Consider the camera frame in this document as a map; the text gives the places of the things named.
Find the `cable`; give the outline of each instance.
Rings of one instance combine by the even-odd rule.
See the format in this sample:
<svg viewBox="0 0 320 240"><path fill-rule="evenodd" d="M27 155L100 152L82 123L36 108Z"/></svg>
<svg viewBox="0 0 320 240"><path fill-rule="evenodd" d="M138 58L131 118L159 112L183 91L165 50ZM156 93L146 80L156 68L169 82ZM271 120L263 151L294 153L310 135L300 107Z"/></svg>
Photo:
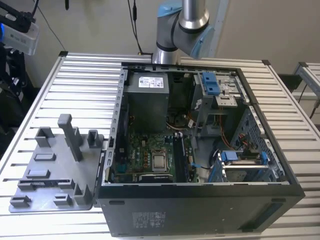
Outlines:
<svg viewBox="0 0 320 240"><path fill-rule="evenodd" d="M200 169L206 169L206 170L210 170L211 167L205 167L205 166L201 166L199 164L196 164L194 162L191 163L191 166L195 167L195 168L200 168Z"/></svg>
<svg viewBox="0 0 320 240"><path fill-rule="evenodd" d="M141 49L141 47L140 47L137 34L135 33L134 23L133 23L133 20L132 20L132 13L131 13L130 2L129 2L129 0L127 0L127 2L128 2L128 7L129 7L130 21L131 21L131 26L132 26L133 35L134 35L134 38L135 38L135 40L136 40L136 44L138 45L139 51L140 51L140 53L142 53L142 49Z"/></svg>
<svg viewBox="0 0 320 240"><path fill-rule="evenodd" d="M44 13L41 11L41 9L40 9L39 6L37 6L37 8L39 9L39 12L41 13L42 17L44 18L44 20L45 20L46 24L48 25L49 29L51 30L51 32L53 33L53 35L55 36L55 38L56 38L56 39L58 40L58 42L60 43L60 45L61 45L61 47L63 48L63 50L65 51L66 49L65 49L64 45L62 44L62 42L60 41L60 39L58 38L58 36L55 34L55 32L54 32L54 31L52 30L52 28L50 27L50 24L49 24L48 20L46 19Z"/></svg>
<svg viewBox="0 0 320 240"><path fill-rule="evenodd" d="M177 131L187 129L187 128L178 128L178 127L175 127L175 126L171 126L171 125L170 125L169 123L167 123L167 122L166 122L166 124L167 124L167 126L170 127L171 129L177 130Z"/></svg>
<svg viewBox="0 0 320 240"><path fill-rule="evenodd" d="M304 88L303 88L303 90L302 90L302 92L301 92L301 95L300 95L300 97L299 97L298 103L300 103L300 100L301 100L302 95L304 94L306 88L307 88L307 84L304 86Z"/></svg>
<svg viewBox="0 0 320 240"><path fill-rule="evenodd" d="M317 109L316 107L313 108L313 110L311 112L311 115L309 117L310 119L314 116L316 109Z"/></svg>
<svg viewBox="0 0 320 240"><path fill-rule="evenodd" d="M225 133L224 133L224 130L223 130L223 127L222 127L221 115L220 115L220 131L221 131L221 138L222 138L222 141L224 142L224 144L225 144L228 148L230 148L230 149L232 149L232 150L235 150L235 149L229 144L229 142L228 142L228 140L227 140L227 138L226 138L226 136L225 136Z"/></svg>
<svg viewBox="0 0 320 240"><path fill-rule="evenodd" d="M34 2L34 5L33 5L33 10L32 10L32 13L31 13L32 17L35 16L35 13L36 13L36 10L37 10L38 4L39 4L39 0L35 0L33 2Z"/></svg>

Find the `gray plastic holder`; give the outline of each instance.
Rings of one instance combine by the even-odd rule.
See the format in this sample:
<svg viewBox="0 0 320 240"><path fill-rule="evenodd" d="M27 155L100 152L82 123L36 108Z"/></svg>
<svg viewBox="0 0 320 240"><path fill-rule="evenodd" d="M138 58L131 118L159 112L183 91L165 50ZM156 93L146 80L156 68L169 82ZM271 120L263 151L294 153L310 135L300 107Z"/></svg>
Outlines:
<svg viewBox="0 0 320 240"><path fill-rule="evenodd" d="M39 128L38 144L10 201L11 213L89 210L93 206L104 136L97 130L80 134L71 120L70 114L60 115L58 125L64 134Z"/></svg>

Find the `metal frame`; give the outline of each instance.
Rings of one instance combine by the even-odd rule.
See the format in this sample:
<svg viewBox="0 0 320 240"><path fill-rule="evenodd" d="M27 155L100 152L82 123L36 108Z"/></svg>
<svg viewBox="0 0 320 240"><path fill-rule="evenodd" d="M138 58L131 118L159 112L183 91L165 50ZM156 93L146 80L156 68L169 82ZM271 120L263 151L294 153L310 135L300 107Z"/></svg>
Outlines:
<svg viewBox="0 0 320 240"><path fill-rule="evenodd" d="M80 131L95 124L99 133L109 136L109 110L113 110L110 88L118 84L121 62L149 63L150 56L107 55L68 53L59 57L31 110L24 119L10 147L0 161L0 236L24 236L24 239L112 239L101 208L83 212L46 214L10 214L9 201L16 191L30 159L29 151L34 150L34 136L37 126L46 123L55 127L51 118L61 111L76 114L74 120ZM320 236L320 145L319 132L314 129L308 116L303 112L292 95L282 84L277 74L260 60L210 59L193 60L182 57L183 65L241 68L268 124L300 182L306 197L288 210L263 233L230 235L227 238L291 240L304 238L317 240ZM273 88L273 94L266 95L266 88ZM292 112L279 112L280 108ZM300 124L306 130L296 130ZM224 236L193 235L176 236L171 239L224 239Z"/></svg>

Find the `sticker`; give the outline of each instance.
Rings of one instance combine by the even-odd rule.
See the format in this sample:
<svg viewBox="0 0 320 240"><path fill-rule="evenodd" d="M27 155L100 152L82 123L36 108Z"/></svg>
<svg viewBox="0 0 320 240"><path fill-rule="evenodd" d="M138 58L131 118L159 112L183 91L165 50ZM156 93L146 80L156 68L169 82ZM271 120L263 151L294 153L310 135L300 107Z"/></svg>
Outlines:
<svg viewBox="0 0 320 240"><path fill-rule="evenodd" d="M164 79L162 77L141 76L139 78L139 88L163 89Z"/></svg>
<svg viewBox="0 0 320 240"><path fill-rule="evenodd" d="M132 213L133 226L136 229L163 228L165 226L165 211L136 211Z"/></svg>
<svg viewBox="0 0 320 240"><path fill-rule="evenodd" d="M188 127L192 128L193 125L194 125L194 121L192 119L190 119L190 121L188 123Z"/></svg>

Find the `power cable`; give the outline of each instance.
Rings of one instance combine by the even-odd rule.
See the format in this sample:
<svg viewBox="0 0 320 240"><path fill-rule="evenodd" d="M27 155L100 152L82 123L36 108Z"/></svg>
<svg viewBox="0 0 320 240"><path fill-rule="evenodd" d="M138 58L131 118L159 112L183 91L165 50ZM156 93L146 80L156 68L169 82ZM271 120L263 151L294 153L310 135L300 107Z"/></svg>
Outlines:
<svg viewBox="0 0 320 240"><path fill-rule="evenodd" d="M310 119L312 119L312 117L314 116L316 109L317 109L316 107L313 108L311 115L310 115Z"/></svg>
<svg viewBox="0 0 320 240"><path fill-rule="evenodd" d="M304 94L306 88L307 88L307 84L304 86L304 88L303 88L303 90L302 90L302 92L301 92L301 95L300 95L300 97L299 97L298 103L300 103L300 100L301 100L302 95Z"/></svg>
<svg viewBox="0 0 320 240"><path fill-rule="evenodd" d="M32 17L34 17L35 13L36 13L36 10L37 10L37 7L38 7L38 4L39 4L39 0L35 0L33 1L34 2L34 5L33 5L33 10L32 10Z"/></svg>
<svg viewBox="0 0 320 240"><path fill-rule="evenodd" d="M65 47L64 45L62 44L62 42L60 41L60 39L58 38L58 36L56 35L56 33L52 30L48 20L46 19L44 13L41 11L40 7L37 5L37 8L39 9L39 12L41 13L42 17L44 18L46 24L48 25L49 29L51 30L51 32L53 33L53 35L55 36L55 38L58 40L58 42L60 43L61 47L63 48L63 50L65 51Z"/></svg>

